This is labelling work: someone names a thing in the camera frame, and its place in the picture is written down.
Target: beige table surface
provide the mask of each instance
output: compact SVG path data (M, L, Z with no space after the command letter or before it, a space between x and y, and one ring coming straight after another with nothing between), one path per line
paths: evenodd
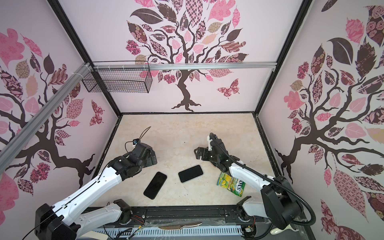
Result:
M153 147L157 164L144 168L104 193L92 206L123 199L130 206L230 205L247 195L261 200L261 195L247 184L239 197L217 186L220 170L210 162L197 160L193 150L207 147L207 136L213 132L221 138L229 154L263 174L274 176L255 120L251 113L231 114L148 114L123 116L101 169L112 159L126 153L124 143L138 138ZM133 149L127 144L128 151ZM182 184L178 172L200 164L203 176ZM156 172L168 176L154 200L143 195Z

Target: black smartphone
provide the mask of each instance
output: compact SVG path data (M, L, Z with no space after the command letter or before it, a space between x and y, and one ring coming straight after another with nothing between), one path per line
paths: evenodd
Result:
M203 170L201 169L200 165L196 165L179 172L179 178L181 183L188 182L189 180L192 180L196 177L200 177L201 175L203 175Z
M160 188L163 186L166 179L167 175L161 172L157 172L152 181L149 183L148 187L144 190L144 196L152 200L155 199L157 193L160 191Z

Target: green snack packet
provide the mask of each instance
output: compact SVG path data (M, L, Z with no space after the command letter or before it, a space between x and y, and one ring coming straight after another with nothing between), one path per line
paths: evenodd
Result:
M243 195L243 190L245 187L245 182L229 176L228 174L222 172L217 180L217 185L223 188L228 189L234 194L241 197Z

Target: wallpaper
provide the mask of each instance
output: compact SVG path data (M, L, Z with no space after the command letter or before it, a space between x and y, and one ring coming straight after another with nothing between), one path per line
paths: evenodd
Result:
M93 60L150 65L275 61L300 3L129 0L89 6L87 1L61 2ZM80 13L85 8L89 17L108 17L96 20L98 27L89 31ZM266 9L273 9L279 21L271 19ZM255 24L266 18L264 24ZM261 38L265 32L268 38ZM270 69L151 71L149 94L111 94L122 112L254 111L269 73Z
M82 60L46 1L4 4L0 20L8 23L0 27L2 149ZM39 206L88 182L116 119L101 93L88 93L81 82L75 86L0 176L2 236L21 239L33 228Z
M383 29L379 1L315 2L260 114L316 239L382 238Z

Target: beige leaf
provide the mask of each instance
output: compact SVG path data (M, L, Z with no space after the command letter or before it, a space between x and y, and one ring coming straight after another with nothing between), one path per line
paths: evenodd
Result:
M31 97L37 93L37 81L34 74L28 78L26 83L26 93L28 97Z
M201 42L202 44L210 44L213 42L216 38L216 33L210 34L204 38L204 40Z
M384 129L381 128L365 128L369 136L379 143L384 143Z

